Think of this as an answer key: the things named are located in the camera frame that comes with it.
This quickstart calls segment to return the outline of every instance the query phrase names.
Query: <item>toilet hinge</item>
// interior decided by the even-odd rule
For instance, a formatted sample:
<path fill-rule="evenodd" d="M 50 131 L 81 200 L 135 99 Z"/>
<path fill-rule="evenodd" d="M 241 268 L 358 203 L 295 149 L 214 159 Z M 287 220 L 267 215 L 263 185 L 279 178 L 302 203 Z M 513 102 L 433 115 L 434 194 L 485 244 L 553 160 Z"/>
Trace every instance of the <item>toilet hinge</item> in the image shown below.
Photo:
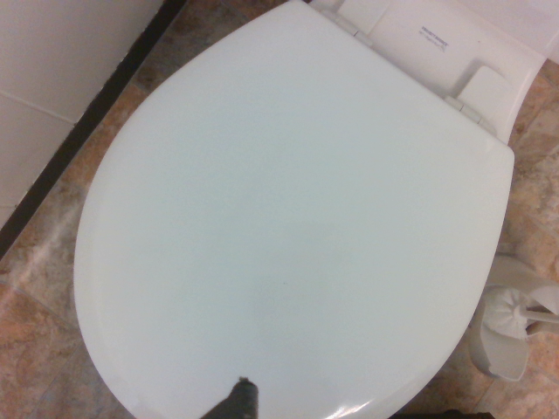
<path fill-rule="evenodd" d="M 467 116 L 470 120 L 474 121 L 480 127 L 484 128 L 488 133 L 492 135 L 496 134 L 493 125 L 491 125 L 489 122 L 484 120 L 479 113 L 471 109 L 465 103 L 462 103 L 458 99 L 454 99 L 452 96 L 446 96 L 445 102 L 448 103 L 450 106 L 454 107 L 455 109 L 457 109 L 460 113 Z"/>
<path fill-rule="evenodd" d="M 362 31 L 359 31 L 359 28 L 357 26 L 355 26 L 354 24 L 352 24 L 351 22 L 349 22 L 345 17 L 342 17 L 339 14 L 337 14 L 337 13 L 331 11 L 331 10 L 328 10 L 328 9 L 321 10 L 321 13 L 322 13 L 322 15 L 324 15 L 325 17 L 330 19 L 332 22 L 334 22 L 335 24 L 340 26 L 343 30 L 345 30 L 347 33 L 349 33 L 352 37 L 361 41 L 363 44 L 367 45 L 369 48 L 371 46 L 373 46 L 372 39 L 370 39 Z"/>

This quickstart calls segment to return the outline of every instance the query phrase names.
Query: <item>toilet brush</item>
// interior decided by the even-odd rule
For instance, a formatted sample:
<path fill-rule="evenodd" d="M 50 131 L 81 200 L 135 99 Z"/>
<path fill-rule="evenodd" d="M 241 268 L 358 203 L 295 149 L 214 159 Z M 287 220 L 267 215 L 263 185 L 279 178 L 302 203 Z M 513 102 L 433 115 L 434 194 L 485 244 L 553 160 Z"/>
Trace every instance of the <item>toilet brush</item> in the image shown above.
<path fill-rule="evenodd" d="M 527 327 L 534 321 L 559 324 L 559 316 L 528 309 L 538 304 L 523 292 L 496 286 L 484 293 L 486 312 L 483 324 L 496 333 L 516 339 L 528 337 Z"/>

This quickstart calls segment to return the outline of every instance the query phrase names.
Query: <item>toilet seat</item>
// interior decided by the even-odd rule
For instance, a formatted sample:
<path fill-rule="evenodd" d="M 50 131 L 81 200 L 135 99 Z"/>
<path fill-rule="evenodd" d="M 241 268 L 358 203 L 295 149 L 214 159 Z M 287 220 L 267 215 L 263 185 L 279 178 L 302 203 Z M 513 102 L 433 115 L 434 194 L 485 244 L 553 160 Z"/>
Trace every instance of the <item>toilet seat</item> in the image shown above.
<path fill-rule="evenodd" d="M 387 417 L 477 305 L 513 155 L 301 2 L 188 63 L 86 199 L 79 325 L 139 418 Z"/>

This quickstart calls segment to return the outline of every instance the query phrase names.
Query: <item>bathroom floor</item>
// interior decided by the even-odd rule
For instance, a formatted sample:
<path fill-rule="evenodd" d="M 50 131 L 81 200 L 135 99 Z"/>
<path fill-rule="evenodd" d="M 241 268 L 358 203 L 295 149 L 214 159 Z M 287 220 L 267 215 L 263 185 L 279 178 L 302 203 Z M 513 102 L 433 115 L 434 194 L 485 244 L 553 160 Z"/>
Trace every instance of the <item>bathroom floor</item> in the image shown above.
<path fill-rule="evenodd" d="M 279 3 L 190 0 L 0 261 L 0 419 L 132 418 L 95 371 L 73 303 L 73 250 L 87 190 L 114 136 L 149 93 Z M 547 62 L 536 77 L 510 145 L 516 164 L 499 252 L 559 282 L 559 65 Z M 558 418 L 559 336 L 529 342 L 526 373 L 504 382 L 474 368 L 464 338 L 404 412 Z"/>

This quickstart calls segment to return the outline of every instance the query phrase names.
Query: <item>marble tile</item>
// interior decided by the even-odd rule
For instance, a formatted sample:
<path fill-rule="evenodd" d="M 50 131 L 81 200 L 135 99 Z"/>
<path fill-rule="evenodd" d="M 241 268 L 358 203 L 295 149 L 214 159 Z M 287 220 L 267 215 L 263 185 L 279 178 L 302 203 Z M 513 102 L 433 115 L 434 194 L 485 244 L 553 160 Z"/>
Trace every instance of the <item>marble tile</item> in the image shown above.
<path fill-rule="evenodd" d="M 114 137 L 147 96 L 148 94 L 134 83 L 128 84 L 86 144 L 74 157 L 62 175 L 61 181 L 89 189 L 95 172 Z"/>
<path fill-rule="evenodd" d="M 559 146 L 559 98 L 556 99 L 540 110 L 524 135 L 511 145 L 520 178 Z"/>
<path fill-rule="evenodd" d="M 495 380 L 476 407 L 496 418 L 556 419 L 559 386 L 537 368 L 528 366 L 518 382 Z"/>
<path fill-rule="evenodd" d="M 224 0 L 224 3 L 238 10 L 250 20 L 285 2 L 286 0 Z"/>
<path fill-rule="evenodd" d="M 0 417 L 27 417 L 79 342 L 77 329 L 0 284 Z"/>
<path fill-rule="evenodd" d="M 245 21 L 218 0 L 188 2 L 136 73 L 135 82 L 146 92 L 153 92 L 176 70 Z"/>
<path fill-rule="evenodd" d="M 513 202 L 508 203 L 500 248 L 532 266 L 539 275 L 559 282 L 558 237 Z"/>
<path fill-rule="evenodd" d="M 559 383 L 559 336 L 538 333 L 528 339 L 530 357 L 528 362 L 551 376 Z"/>
<path fill-rule="evenodd" d="M 509 200 L 559 234 L 559 148 L 514 178 Z"/>
<path fill-rule="evenodd" d="M 517 153 L 520 151 L 518 142 L 528 131 L 532 121 L 538 113 L 549 103 L 555 102 L 559 98 L 559 90 L 548 79 L 541 74 L 536 75 L 534 83 L 529 88 L 526 98 L 522 102 L 516 121 L 514 122 L 513 132 L 511 133 L 508 145 Z M 524 148 L 530 143 L 530 139 L 524 141 Z"/>
<path fill-rule="evenodd" d="M 543 63 L 540 74 L 547 77 L 556 86 L 559 86 L 559 64 L 549 59 L 546 60 L 546 62 Z"/>
<path fill-rule="evenodd" d="M 452 353 L 445 365 L 401 411 L 407 414 L 442 413 L 458 409 L 470 413 L 493 382 L 470 361 L 467 335 Z"/>
<path fill-rule="evenodd" d="M 58 182 L 5 257 L 0 280 L 25 291 L 70 325 L 77 326 L 73 300 L 73 254 L 86 192 Z"/>
<path fill-rule="evenodd" d="M 134 419 L 107 388 L 81 344 L 28 419 Z"/>

